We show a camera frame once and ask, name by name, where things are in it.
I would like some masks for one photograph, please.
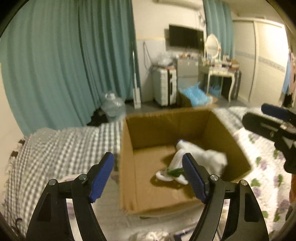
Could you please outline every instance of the floral bedsheet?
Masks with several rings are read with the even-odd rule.
[[[285,158],[274,143],[244,128],[234,138],[249,159],[252,171],[244,177],[250,184],[265,219],[269,236],[281,229],[290,205],[291,174],[284,170]],[[225,200],[221,226],[225,225],[228,200]]]

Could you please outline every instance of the water bottle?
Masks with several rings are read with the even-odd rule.
[[[126,116],[126,105],[114,93],[107,93],[101,109],[106,113],[108,122],[119,121]]]

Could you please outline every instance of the table leg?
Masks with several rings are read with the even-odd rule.
[[[222,77],[222,80],[221,80],[221,88],[220,88],[219,96],[221,96],[221,93],[222,93],[223,82],[224,82],[224,77]]]
[[[235,82],[235,77],[234,74],[231,76],[231,86],[230,86],[230,90],[229,90],[229,94],[228,94],[228,102],[231,101],[231,93],[232,93],[232,89],[234,86],[234,82]]]
[[[209,93],[209,88],[210,88],[210,78],[211,78],[211,75],[210,75],[210,73],[209,73],[208,76],[207,76],[207,93]]]

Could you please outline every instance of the air conditioner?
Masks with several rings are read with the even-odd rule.
[[[185,1],[185,0],[155,0],[157,3],[164,3],[164,4],[170,4],[170,5],[176,5],[180,7],[186,7],[194,10],[201,10],[203,8],[203,4]]]

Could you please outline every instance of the gray checkered blanket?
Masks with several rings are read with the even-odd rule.
[[[247,111],[244,107],[231,107],[215,109],[214,113],[234,134],[242,128],[242,117]],[[117,157],[121,129],[122,123],[115,122],[62,131],[45,128],[27,137],[7,181],[4,217],[8,224],[12,226],[17,218],[22,218],[19,228],[25,235],[47,182],[87,173],[107,151]]]

